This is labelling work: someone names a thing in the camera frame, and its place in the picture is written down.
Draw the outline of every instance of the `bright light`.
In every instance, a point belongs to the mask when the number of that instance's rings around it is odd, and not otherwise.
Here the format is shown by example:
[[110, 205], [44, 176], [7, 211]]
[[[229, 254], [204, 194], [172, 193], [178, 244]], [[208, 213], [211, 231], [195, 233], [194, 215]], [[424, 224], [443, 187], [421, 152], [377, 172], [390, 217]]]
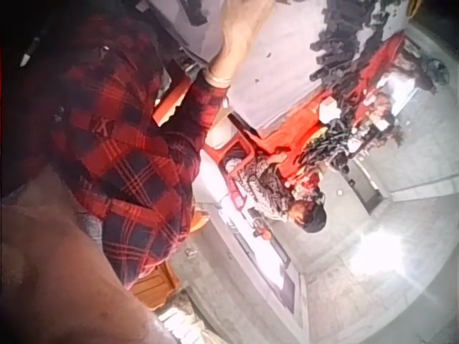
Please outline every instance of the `bright light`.
[[216, 202], [220, 202], [228, 194], [227, 184], [217, 164], [203, 150], [201, 151], [199, 178]]
[[[283, 266], [283, 263], [279, 254], [274, 250], [270, 242], [261, 237], [253, 237], [252, 233], [254, 229], [242, 214], [236, 210], [230, 196], [228, 196], [227, 184], [216, 163], [205, 152], [201, 153], [201, 160], [199, 177], [206, 186], [208, 192], [212, 195], [212, 198], [220, 203], [222, 207], [220, 211], [222, 220], [226, 222], [230, 219], [232, 221], [238, 232], [241, 233], [244, 240], [254, 252], [257, 265], [262, 270], [263, 274], [282, 289], [284, 277], [280, 273], [280, 268]], [[249, 198], [246, 207], [251, 207], [252, 204], [253, 201]]]
[[283, 263], [279, 254], [274, 250], [274, 247], [270, 242], [260, 237], [253, 237], [253, 228], [244, 217], [242, 217], [241, 213], [236, 210], [229, 196], [224, 197], [220, 205], [222, 206], [222, 213], [224, 216], [231, 219], [238, 232], [241, 233], [244, 240], [254, 252], [257, 265], [260, 267], [263, 274], [282, 289], [284, 277], [280, 274], [280, 268]]
[[358, 274], [392, 270], [402, 274], [404, 269], [400, 238], [381, 231], [362, 237], [359, 251], [351, 260], [351, 267]]

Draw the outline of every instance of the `wooden cabinet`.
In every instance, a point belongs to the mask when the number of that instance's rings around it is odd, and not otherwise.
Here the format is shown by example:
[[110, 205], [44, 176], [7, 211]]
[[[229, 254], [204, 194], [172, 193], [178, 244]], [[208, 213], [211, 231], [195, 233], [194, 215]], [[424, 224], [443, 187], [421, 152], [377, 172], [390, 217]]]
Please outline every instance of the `wooden cabinet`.
[[167, 298], [179, 288], [179, 281], [167, 263], [163, 263], [148, 276], [140, 279], [131, 292], [150, 310], [166, 303]]

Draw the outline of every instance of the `hair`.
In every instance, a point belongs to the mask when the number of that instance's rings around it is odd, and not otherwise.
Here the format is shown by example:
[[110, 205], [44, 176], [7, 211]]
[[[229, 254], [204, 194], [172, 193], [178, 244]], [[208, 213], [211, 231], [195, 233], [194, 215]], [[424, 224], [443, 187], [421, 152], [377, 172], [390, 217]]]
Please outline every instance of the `hair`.
[[305, 209], [303, 213], [304, 224], [298, 224], [307, 233], [318, 233], [325, 228], [327, 213], [323, 204], [314, 204], [313, 208]]
[[347, 166], [347, 165], [344, 165], [343, 167], [341, 167], [341, 172], [343, 174], [349, 174], [350, 171], [351, 170], [349, 169], [349, 166]]

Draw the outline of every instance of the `black object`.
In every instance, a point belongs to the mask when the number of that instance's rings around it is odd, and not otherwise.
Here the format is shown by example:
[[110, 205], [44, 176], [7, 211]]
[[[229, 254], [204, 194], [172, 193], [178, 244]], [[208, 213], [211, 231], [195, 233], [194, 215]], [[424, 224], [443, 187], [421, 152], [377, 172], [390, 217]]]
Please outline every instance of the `black object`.
[[180, 0], [180, 4], [184, 9], [191, 25], [194, 27], [200, 27], [201, 25], [207, 23], [207, 18], [202, 13], [201, 0]]
[[327, 213], [323, 204], [316, 204], [312, 211], [306, 215], [305, 224], [301, 228], [307, 233], [318, 233], [325, 228]]

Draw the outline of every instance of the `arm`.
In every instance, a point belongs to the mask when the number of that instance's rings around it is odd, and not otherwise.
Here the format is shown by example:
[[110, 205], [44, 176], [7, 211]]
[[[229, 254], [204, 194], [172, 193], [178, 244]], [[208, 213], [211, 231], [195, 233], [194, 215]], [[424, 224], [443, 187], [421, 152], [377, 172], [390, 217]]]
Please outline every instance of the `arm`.
[[198, 74], [174, 115], [161, 126], [163, 133], [177, 134], [189, 141], [195, 152], [204, 147], [207, 133], [240, 63], [226, 51], [223, 47], [210, 63], [208, 72]]
[[191, 143], [196, 153], [204, 147], [207, 132], [237, 68], [246, 59], [255, 37], [273, 9], [273, 0], [224, 2], [222, 48], [206, 71], [198, 76], [174, 116], [163, 125], [165, 133], [182, 136]]
[[2, 315], [21, 343], [175, 343], [59, 207], [1, 212]]

